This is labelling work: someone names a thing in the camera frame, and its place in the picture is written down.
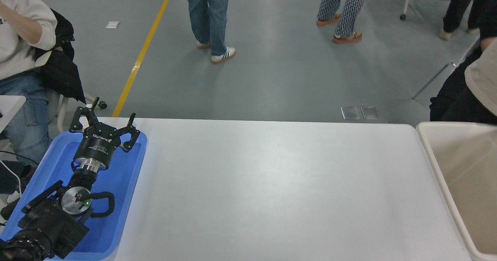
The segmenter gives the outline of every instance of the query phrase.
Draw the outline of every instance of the brown sandal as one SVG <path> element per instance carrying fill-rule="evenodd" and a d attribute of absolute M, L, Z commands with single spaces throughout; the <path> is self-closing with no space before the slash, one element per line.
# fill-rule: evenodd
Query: brown sandal
<path fill-rule="evenodd" d="M 323 26 L 326 26 L 328 24 L 337 23 L 338 21 L 340 21 L 340 17 L 341 17 L 340 13 L 335 13 L 335 16 L 333 18 L 328 19 L 328 20 L 317 20 L 316 24 L 319 27 L 323 27 Z"/>
<path fill-rule="evenodd" d="M 359 40 L 362 40 L 362 33 L 360 31 L 354 32 L 346 37 L 333 37 L 333 42 L 336 44 L 357 43 Z"/>

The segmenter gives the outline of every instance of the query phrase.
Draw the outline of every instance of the patterned pants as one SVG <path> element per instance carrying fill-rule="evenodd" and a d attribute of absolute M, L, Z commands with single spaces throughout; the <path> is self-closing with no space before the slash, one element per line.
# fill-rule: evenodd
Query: patterned pants
<path fill-rule="evenodd" d="M 337 13 L 341 0 L 321 0 L 319 7 L 318 20 L 324 21 L 331 19 Z M 343 7 L 342 16 L 335 32 L 336 36 L 346 37 L 354 32 L 355 17 L 361 10 L 364 0 L 347 0 Z"/>

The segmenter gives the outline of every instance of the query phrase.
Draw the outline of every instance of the white cable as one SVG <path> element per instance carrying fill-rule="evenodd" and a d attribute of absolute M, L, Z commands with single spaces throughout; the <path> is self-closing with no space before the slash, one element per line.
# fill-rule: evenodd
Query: white cable
<path fill-rule="evenodd" d="M 21 179 L 16 175 L 16 173 L 11 171 L 9 169 L 9 167 L 7 167 L 7 165 L 5 165 L 5 163 L 2 160 L 0 160 L 0 163 L 5 167 L 5 169 L 7 169 L 7 171 L 9 171 L 11 174 L 13 174 L 17 178 L 17 181 L 19 182 L 19 195 L 22 196 L 23 193 L 21 192 Z"/>

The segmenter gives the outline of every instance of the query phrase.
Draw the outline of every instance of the epoxy floor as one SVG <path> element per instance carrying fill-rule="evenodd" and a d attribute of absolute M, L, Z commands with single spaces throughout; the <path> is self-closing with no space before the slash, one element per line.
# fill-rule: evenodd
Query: epoxy floor
<path fill-rule="evenodd" d="M 83 87 L 107 102 L 98 115 L 111 116 L 164 0 L 44 1 L 73 23 Z M 467 14 L 449 42 L 438 38 L 447 0 L 410 0 L 405 21 L 404 0 L 366 0 L 355 23 L 363 40 L 336 45 L 335 26 L 315 24 L 320 1 L 229 0 L 236 56 L 213 65 L 196 48 L 187 1 L 169 0 L 119 115 L 415 126 L 453 68 L 412 97 L 478 38 L 464 32 Z M 344 120 L 346 106 L 376 107 L 379 119 Z"/>

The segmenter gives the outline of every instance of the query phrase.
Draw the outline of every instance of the cable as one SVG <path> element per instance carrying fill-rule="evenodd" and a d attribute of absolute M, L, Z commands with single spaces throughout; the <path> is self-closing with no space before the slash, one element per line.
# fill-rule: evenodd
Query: cable
<path fill-rule="evenodd" d="M 5 163 L 2 160 L 0 160 L 0 163 L 5 167 L 5 169 L 7 169 L 7 171 L 9 171 L 11 174 L 13 174 L 17 178 L 17 181 L 19 182 L 19 195 L 22 196 L 23 192 L 21 191 L 21 179 L 16 175 L 16 173 L 11 171 L 9 169 L 9 167 L 7 167 L 7 165 L 5 165 Z"/>
<path fill-rule="evenodd" d="M 32 160 L 31 158 L 24 157 L 24 156 L 19 155 L 19 154 L 17 154 L 17 153 L 13 153 L 13 152 L 10 152 L 10 151 L 0 151 L 0 152 L 3 152 L 3 153 L 8 153 L 8 154 L 12 154 L 12 155 L 18 156 L 18 157 L 20 157 L 20 158 L 24 158 L 24 159 L 30 160 L 31 162 L 35 163 L 36 165 L 39 165 L 39 163 L 38 163 L 38 162 L 36 162 L 35 160 Z"/>

